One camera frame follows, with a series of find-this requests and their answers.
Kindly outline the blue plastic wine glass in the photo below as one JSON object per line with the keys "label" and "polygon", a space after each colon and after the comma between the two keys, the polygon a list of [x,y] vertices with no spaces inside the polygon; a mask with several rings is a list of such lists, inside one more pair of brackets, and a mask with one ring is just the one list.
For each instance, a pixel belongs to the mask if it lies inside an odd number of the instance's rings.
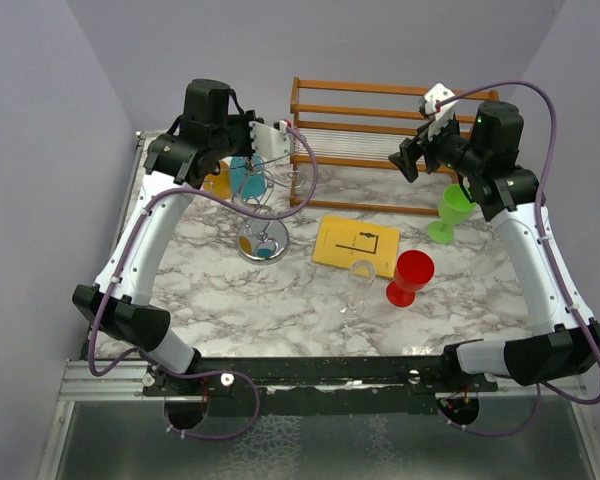
{"label": "blue plastic wine glass", "polygon": [[263,160],[254,156],[248,163],[247,157],[232,157],[229,164],[229,181],[232,196],[248,200],[264,195],[267,187],[266,180],[260,171],[263,170]]}

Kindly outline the orange plastic wine glass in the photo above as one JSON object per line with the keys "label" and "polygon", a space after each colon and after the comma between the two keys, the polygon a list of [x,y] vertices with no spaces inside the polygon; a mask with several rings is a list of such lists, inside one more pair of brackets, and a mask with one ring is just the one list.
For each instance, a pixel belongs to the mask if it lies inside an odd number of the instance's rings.
{"label": "orange plastic wine glass", "polygon": [[221,160],[216,169],[205,177],[202,189],[221,199],[227,200],[231,197],[229,164],[225,160]]}

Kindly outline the green plastic wine glass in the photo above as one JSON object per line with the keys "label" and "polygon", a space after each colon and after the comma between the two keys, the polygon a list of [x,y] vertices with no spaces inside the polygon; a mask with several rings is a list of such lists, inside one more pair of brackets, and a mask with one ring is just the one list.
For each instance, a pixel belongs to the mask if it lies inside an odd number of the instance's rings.
{"label": "green plastic wine glass", "polygon": [[449,244],[454,240],[454,227],[466,221],[477,204],[470,201],[460,184],[445,188],[438,207],[438,220],[431,222],[427,233],[438,244]]}

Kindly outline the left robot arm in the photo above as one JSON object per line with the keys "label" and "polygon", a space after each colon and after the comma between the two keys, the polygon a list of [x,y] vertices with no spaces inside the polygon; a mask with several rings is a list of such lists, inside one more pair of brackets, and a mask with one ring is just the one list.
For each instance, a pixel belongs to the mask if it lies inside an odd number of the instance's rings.
{"label": "left robot arm", "polygon": [[196,79],[185,92],[183,112],[147,148],[135,207],[119,243],[92,285],[76,287],[72,302],[91,325],[168,369],[166,382],[186,395],[200,385],[198,353],[170,327],[170,314],[151,306],[154,280],[172,234],[205,178],[222,159],[249,156],[252,111],[226,83]]}

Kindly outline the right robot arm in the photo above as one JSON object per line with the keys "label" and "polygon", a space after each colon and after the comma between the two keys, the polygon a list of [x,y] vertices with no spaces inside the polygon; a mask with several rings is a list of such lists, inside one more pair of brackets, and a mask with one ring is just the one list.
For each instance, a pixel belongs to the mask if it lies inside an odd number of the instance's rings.
{"label": "right robot arm", "polygon": [[551,236],[548,210],[535,203],[536,175],[517,157],[524,120],[517,107],[501,101],[479,105],[469,137],[460,133],[452,104],[437,108],[421,100],[426,124],[405,139],[390,161],[409,182],[417,161],[429,173],[441,167],[468,180],[465,198],[479,205],[503,242],[521,284],[531,322],[528,338],[476,340],[448,345],[439,367],[441,383],[461,391],[478,374],[506,376],[521,385],[583,374],[600,354],[600,323],[575,298],[574,282]]}

